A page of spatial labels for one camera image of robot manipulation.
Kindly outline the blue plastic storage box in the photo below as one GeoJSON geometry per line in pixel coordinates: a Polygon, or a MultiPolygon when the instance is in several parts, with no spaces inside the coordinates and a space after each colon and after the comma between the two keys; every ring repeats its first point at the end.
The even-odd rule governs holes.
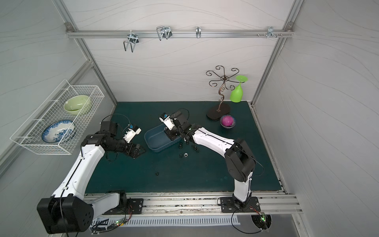
{"type": "Polygon", "coordinates": [[[161,124],[148,130],[144,134],[144,139],[148,148],[154,153],[159,153],[181,141],[180,137],[177,137],[175,140],[170,140],[164,131],[165,128],[166,126],[161,124]]]}

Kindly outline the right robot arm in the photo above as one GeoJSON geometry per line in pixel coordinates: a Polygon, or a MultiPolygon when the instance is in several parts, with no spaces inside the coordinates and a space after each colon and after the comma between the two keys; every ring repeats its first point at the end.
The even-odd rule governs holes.
{"type": "Polygon", "coordinates": [[[212,133],[199,124],[190,123],[180,111],[173,114],[163,113],[159,120],[165,124],[164,132],[171,140],[181,137],[186,142],[204,146],[221,155],[230,176],[235,180],[235,204],[248,204],[251,198],[251,179],[257,161],[245,140],[233,140],[212,133]]]}

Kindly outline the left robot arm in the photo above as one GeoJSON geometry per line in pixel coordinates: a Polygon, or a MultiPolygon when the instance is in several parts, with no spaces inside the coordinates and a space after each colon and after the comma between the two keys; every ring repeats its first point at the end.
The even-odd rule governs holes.
{"type": "Polygon", "coordinates": [[[112,209],[130,212],[126,194],[121,191],[107,193],[90,203],[84,201],[85,191],[99,161],[106,152],[121,153],[137,158],[145,152],[132,143],[141,128],[132,124],[126,134],[117,139],[117,124],[101,122],[100,131],[90,134],[81,143],[81,151],[61,185],[37,205],[39,217],[48,234],[79,233],[89,229],[93,219],[112,209]]]}

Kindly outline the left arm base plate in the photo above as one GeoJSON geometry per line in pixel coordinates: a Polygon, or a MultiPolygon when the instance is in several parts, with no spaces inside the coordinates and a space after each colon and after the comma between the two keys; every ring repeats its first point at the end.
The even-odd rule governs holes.
{"type": "Polygon", "coordinates": [[[144,205],[143,198],[128,198],[121,200],[120,204],[104,213],[104,215],[138,215],[142,214],[144,205]]]}

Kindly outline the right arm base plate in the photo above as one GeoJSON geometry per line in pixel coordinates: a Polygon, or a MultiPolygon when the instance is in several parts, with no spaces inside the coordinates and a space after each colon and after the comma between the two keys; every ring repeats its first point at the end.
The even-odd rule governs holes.
{"type": "Polygon", "coordinates": [[[222,213],[257,213],[261,212],[257,197],[249,196],[245,202],[241,202],[234,196],[218,198],[217,204],[222,213]]]}

